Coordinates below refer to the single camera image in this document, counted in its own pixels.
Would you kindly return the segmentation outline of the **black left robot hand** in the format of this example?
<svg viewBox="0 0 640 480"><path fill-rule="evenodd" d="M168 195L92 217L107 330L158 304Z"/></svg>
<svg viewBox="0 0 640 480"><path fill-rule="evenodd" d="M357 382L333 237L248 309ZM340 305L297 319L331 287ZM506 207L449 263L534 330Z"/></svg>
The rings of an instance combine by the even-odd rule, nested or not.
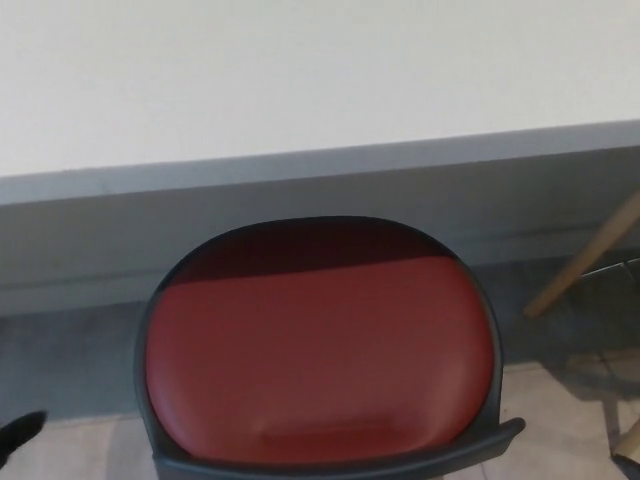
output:
<svg viewBox="0 0 640 480"><path fill-rule="evenodd" d="M3 425L0 431L0 460L4 467L12 454L35 438L44 428L48 413L34 411Z"/></svg>

